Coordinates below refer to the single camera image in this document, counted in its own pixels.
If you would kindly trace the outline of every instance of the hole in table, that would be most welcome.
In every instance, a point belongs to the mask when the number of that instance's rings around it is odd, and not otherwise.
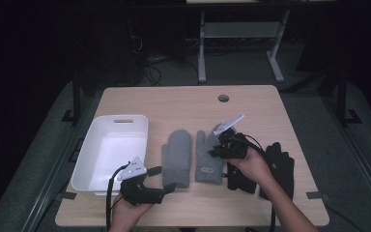
[[[228,97],[228,95],[219,95],[218,100],[220,102],[228,102],[228,101],[230,101],[230,97]]]

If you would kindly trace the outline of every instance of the basket handle cutout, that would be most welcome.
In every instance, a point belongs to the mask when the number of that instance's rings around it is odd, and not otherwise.
[[[132,119],[115,119],[114,123],[134,123]]]

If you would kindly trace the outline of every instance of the white bin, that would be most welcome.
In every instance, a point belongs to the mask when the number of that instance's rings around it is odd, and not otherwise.
[[[105,196],[113,173],[139,157],[144,163],[148,119],[143,115],[105,115],[96,118],[87,132],[71,186],[92,196]],[[115,179],[113,194],[120,189]]]

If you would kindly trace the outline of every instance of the gray mitten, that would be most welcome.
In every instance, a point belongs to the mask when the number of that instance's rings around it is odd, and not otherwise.
[[[161,147],[162,184],[177,183],[176,188],[189,186],[189,168],[191,166],[191,136],[186,130],[171,133],[168,143]]]
[[[202,130],[197,132],[197,141],[195,144],[195,154],[197,156],[197,167],[195,169],[196,182],[221,185],[224,160],[220,157],[214,158],[209,154],[213,146],[219,145],[218,136],[214,135],[214,131],[218,126],[214,127],[207,140]]]

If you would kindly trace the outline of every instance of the human hand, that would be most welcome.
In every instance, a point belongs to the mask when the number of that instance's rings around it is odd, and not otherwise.
[[[229,159],[228,162],[236,166],[244,176],[260,186],[270,178],[273,179],[263,157],[251,147],[248,148],[245,159]]]
[[[124,198],[116,198],[114,202],[110,232],[129,232],[137,221],[154,206],[153,204],[133,206]]]

